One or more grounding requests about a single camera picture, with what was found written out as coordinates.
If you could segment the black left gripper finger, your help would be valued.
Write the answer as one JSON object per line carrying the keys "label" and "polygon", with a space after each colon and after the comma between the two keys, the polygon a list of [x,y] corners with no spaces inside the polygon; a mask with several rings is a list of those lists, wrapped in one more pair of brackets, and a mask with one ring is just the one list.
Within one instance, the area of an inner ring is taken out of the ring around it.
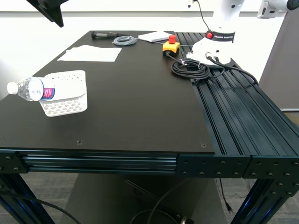
{"label": "black left gripper finger", "polygon": [[56,23],[59,27],[64,26],[60,0],[27,0],[27,2],[37,9],[49,21]]}

